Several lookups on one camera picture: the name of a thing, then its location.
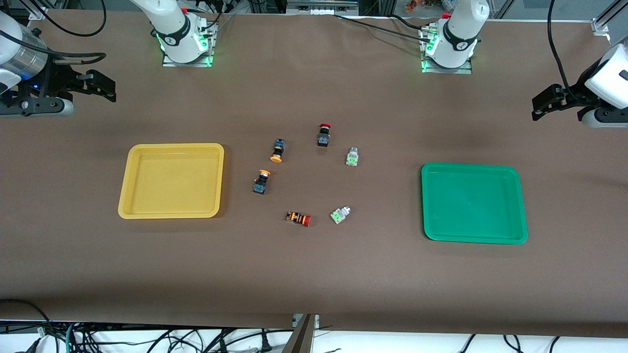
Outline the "yellow plastic tray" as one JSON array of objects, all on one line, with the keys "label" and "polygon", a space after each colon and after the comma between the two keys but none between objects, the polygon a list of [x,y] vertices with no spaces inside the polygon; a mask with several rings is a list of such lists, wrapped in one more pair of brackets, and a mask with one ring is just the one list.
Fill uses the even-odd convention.
[{"label": "yellow plastic tray", "polygon": [[206,219],[218,214],[225,151],[218,143],[130,149],[117,212],[123,219]]}]

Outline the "brown table mat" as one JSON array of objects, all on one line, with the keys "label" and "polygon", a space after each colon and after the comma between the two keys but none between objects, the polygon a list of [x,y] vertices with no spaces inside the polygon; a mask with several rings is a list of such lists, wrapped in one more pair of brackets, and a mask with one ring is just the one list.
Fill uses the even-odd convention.
[{"label": "brown table mat", "polygon": [[[55,50],[106,53],[94,69],[117,102],[0,118],[0,299],[53,320],[289,327],[310,312],[334,330],[628,337],[628,129],[576,109],[532,120],[559,81],[544,23],[486,23],[471,75],[422,73],[412,40],[332,16],[234,16],[211,68],[163,67],[143,13],[110,12],[90,38],[32,26]],[[121,218],[130,149],[182,143],[224,148],[218,214]],[[527,241],[426,237],[429,162],[514,168]]]}]

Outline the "aluminium frame profile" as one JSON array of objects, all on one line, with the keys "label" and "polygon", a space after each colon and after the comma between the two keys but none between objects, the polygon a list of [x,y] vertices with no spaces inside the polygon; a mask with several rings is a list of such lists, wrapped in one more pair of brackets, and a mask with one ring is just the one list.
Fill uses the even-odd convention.
[{"label": "aluminium frame profile", "polygon": [[608,35],[609,24],[626,11],[628,11],[628,0],[612,0],[610,5],[590,21],[594,36]]},{"label": "aluminium frame profile", "polygon": [[45,14],[47,11],[54,7],[54,5],[49,2],[49,0],[21,0],[23,2],[23,6],[29,12],[29,20],[33,21],[43,21],[45,19]]}]

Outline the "grey metal rail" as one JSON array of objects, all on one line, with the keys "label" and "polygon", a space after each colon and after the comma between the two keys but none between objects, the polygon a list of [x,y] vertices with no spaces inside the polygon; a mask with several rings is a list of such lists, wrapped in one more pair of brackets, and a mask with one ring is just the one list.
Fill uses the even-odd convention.
[{"label": "grey metal rail", "polygon": [[287,14],[359,16],[358,0],[287,0]]}]

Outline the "aluminium frame post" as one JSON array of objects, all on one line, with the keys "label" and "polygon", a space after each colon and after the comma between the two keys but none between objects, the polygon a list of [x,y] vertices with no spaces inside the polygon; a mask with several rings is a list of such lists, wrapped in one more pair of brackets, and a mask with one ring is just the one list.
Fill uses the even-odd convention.
[{"label": "aluminium frame post", "polygon": [[312,353],[314,333],[320,328],[318,314],[294,314],[296,327],[281,353]]}]

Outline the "green plastic tray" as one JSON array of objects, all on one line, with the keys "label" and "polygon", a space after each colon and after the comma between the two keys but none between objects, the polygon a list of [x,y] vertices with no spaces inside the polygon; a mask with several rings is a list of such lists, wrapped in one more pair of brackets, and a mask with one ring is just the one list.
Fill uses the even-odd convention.
[{"label": "green plastic tray", "polygon": [[433,241],[520,245],[528,239],[520,175],[495,165],[426,163],[422,221]]}]

